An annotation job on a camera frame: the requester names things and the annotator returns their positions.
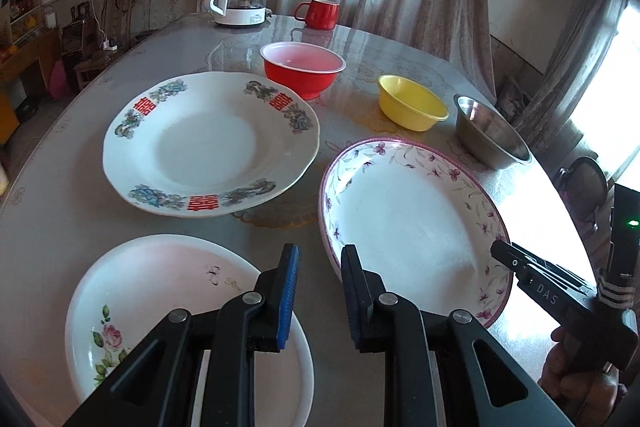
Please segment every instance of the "hand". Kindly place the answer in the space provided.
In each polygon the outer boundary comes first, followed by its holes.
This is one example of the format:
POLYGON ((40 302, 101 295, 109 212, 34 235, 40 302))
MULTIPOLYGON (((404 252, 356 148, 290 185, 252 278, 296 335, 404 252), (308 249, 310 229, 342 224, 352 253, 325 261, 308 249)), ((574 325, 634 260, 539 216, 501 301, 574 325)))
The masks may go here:
POLYGON ((562 340, 564 329, 551 333, 551 340, 557 342, 546 356, 542 377, 538 384, 553 399, 564 396, 584 403, 577 427, 599 427, 606 422, 613 410, 618 392, 618 370, 611 366, 608 373, 574 373, 567 375, 567 361, 562 340))

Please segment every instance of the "sunlight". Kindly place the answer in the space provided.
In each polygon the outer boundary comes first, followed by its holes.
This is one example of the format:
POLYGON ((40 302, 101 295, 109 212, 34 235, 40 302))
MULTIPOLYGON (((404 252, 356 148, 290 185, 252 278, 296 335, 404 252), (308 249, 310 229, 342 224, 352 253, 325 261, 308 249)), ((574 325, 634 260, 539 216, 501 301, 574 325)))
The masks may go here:
POLYGON ((613 174, 640 142, 640 12, 628 6, 618 34, 571 120, 598 154, 598 163, 613 174))

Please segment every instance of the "red mug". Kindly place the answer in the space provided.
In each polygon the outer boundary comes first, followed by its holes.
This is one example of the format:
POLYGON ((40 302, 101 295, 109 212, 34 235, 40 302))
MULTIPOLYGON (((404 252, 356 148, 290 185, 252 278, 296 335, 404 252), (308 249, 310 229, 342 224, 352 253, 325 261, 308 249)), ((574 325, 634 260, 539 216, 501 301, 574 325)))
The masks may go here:
POLYGON ((340 5, 335 2, 325 0, 311 0, 311 2, 303 2, 298 5, 293 17, 297 21, 303 21, 310 28, 316 30, 333 30, 338 23, 338 9, 340 5), (298 17, 298 11, 305 4, 309 6, 306 16, 298 17))

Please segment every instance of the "plate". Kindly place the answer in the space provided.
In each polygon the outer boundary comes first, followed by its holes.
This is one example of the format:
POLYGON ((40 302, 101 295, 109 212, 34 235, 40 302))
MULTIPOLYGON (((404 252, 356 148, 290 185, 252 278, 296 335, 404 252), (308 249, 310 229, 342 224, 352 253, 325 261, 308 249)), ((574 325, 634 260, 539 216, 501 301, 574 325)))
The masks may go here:
MULTIPOLYGON (((168 312, 218 309, 252 289, 259 273, 226 248, 185 235, 140 237, 100 257, 66 315, 66 361, 78 399, 84 401, 168 312)), ((255 353, 256 426, 304 426, 313 390, 311 353, 294 314, 286 348, 255 353)))
POLYGON ((214 217, 293 185, 318 153, 313 109, 249 73, 187 74, 135 97, 104 137, 102 167, 147 212, 214 217))
POLYGON ((324 174, 318 215, 338 277, 342 247, 354 244, 364 269, 421 310, 466 309, 489 327, 507 302, 513 273, 490 253, 508 241, 498 210, 462 166, 423 144, 347 147, 324 174))

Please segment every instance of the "stainless steel bowl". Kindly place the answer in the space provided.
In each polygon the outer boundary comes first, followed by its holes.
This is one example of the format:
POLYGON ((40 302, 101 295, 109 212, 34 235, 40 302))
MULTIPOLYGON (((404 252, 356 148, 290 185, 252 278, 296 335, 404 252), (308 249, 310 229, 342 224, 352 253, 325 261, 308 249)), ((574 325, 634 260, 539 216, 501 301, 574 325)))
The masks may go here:
POLYGON ((496 170, 531 162, 527 144, 500 113, 468 96, 457 94, 454 100, 458 138, 473 156, 496 170))

